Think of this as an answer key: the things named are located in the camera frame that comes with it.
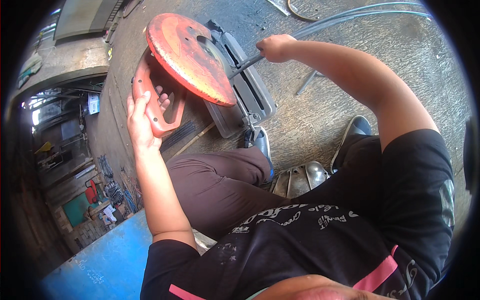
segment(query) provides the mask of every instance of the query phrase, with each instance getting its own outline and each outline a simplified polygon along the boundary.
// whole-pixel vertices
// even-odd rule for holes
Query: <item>chop saw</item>
[[[224,138],[249,128],[254,141],[260,132],[258,125],[276,113],[254,67],[234,75],[235,65],[247,55],[215,21],[202,25],[182,15],[163,13],[150,21],[145,33],[148,48],[132,78],[132,92],[135,99],[151,92],[145,114],[156,137],[179,127],[187,93],[204,100]],[[174,95],[169,122],[157,103],[157,83],[166,88],[163,92]]]

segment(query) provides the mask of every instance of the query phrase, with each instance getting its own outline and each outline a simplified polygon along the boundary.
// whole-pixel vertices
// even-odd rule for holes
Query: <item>black t-shirt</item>
[[[437,132],[419,130],[392,141],[382,165],[380,221],[325,199],[253,215],[203,256],[161,240],[150,246],[141,299],[245,300],[307,274],[391,298],[425,297],[452,236],[450,158]]]

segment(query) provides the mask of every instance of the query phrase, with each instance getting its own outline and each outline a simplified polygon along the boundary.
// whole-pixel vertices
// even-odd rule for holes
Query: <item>brown pants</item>
[[[369,207],[380,198],[381,149],[378,136],[353,135],[337,159],[342,168],[330,179],[296,199],[258,187],[270,173],[257,147],[209,154],[183,154],[167,162],[179,202],[193,228],[219,240],[248,217],[263,210],[299,203]],[[368,203],[355,201],[368,196]]]

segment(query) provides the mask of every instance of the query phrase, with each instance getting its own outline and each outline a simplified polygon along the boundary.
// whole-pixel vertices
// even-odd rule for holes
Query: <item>pink stripe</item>
[[[373,292],[387,280],[397,267],[396,261],[389,255],[375,270],[357,282],[353,288]]]
[[[398,248],[398,245],[393,246],[392,248],[392,256],[395,254],[395,250]]]
[[[198,296],[195,296],[173,284],[170,285],[170,288],[168,289],[168,291],[172,294],[174,294],[175,296],[183,299],[183,300],[205,300],[203,298],[200,298]]]

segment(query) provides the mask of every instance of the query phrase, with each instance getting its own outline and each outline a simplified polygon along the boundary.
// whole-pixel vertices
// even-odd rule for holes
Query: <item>black shoe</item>
[[[370,126],[370,123],[364,116],[355,116],[352,118],[352,120],[348,124],[347,129],[343,134],[342,142],[340,143],[340,146],[338,146],[338,149],[336,150],[335,155],[332,158],[332,162],[330,163],[330,172],[332,174],[337,172],[338,168],[340,167],[335,165],[335,160],[338,155],[338,152],[340,151],[340,148],[342,147],[343,142],[345,141],[347,136],[352,134],[365,134],[365,135],[372,134],[372,127]]]
[[[262,126],[256,126],[256,127],[260,127],[260,132],[258,133],[257,139],[252,142],[253,140],[252,131],[250,129],[247,129],[247,131],[245,132],[245,135],[243,136],[243,141],[245,142],[244,147],[250,148],[250,147],[256,146],[265,155],[265,157],[268,160],[268,164],[270,165],[270,176],[266,180],[266,182],[269,182],[273,179],[273,176],[274,176],[272,159],[270,157],[270,143],[268,141],[267,131],[265,131],[265,129]]]

